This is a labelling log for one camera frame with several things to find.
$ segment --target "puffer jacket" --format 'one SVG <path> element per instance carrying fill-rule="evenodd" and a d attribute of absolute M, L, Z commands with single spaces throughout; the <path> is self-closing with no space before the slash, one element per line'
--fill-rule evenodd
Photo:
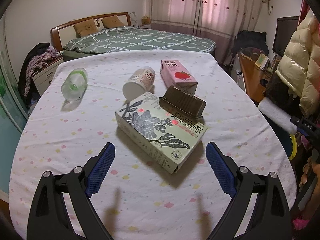
<path fill-rule="evenodd" d="M 277 75 L 300 97 L 304 116 L 314 114 L 319 106 L 320 37 L 319 22 L 310 10 L 291 37 L 282 57 Z"/>

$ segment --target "cardboard box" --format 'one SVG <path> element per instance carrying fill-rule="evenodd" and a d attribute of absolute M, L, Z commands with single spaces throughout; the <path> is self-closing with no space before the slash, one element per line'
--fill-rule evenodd
<path fill-rule="evenodd" d="M 118 126 L 170 174 L 177 172 L 207 127 L 146 92 L 115 112 Z"/>
<path fill-rule="evenodd" d="M 178 60 L 162 60 L 160 74 L 168 87 L 175 86 L 195 95 L 198 82 Z"/>

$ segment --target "television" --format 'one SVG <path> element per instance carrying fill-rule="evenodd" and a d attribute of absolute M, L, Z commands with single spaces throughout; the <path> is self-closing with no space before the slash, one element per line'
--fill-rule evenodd
<path fill-rule="evenodd" d="M 299 16 L 278 18 L 272 50 L 283 57 L 293 33 L 297 30 Z"/>

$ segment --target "headboard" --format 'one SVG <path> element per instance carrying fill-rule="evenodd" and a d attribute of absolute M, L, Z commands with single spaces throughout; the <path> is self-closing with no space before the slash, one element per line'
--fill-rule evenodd
<path fill-rule="evenodd" d="M 113 16 L 113 15 L 117 15 L 120 21 L 122 21 L 124 24 L 127 23 L 127 25 L 131 26 L 130 16 L 127 12 L 100 14 L 100 15 L 90 16 L 87 18 L 82 18 L 79 20 L 73 20 L 73 21 L 61 24 L 61 25 L 51 29 L 51 37 L 52 37 L 53 46 L 57 49 L 57 51 L 62 51 L 63 50 L 62 46 L 67 44 L 69 41 L 75 39 L 76 38 L 76 31 L 73 28 L 73 26 L 76 23 L 80 23 L 80 22 L 83 22 L 86 20 L 94 19 L 96 22 L 96 25 L 97 25 L 97 23 L 100 23 L 100 27 L 97 27 L 98 30 L 102 30 L 103 24 L 101 22 L 101 19 L 105 18 L 105 17 Z"/>

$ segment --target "green bedspread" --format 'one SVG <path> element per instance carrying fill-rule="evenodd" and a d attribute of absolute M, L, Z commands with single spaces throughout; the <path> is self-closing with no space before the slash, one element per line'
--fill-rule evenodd
<path fill-rule="evenodd" d="M 102 54 L 138 49 L 175 49 L 211 53 L 215 42 L 182 33 L 168 33 L 130 26 L 103 29 L 95 34 L 69 41 L 65 50 Z"/>

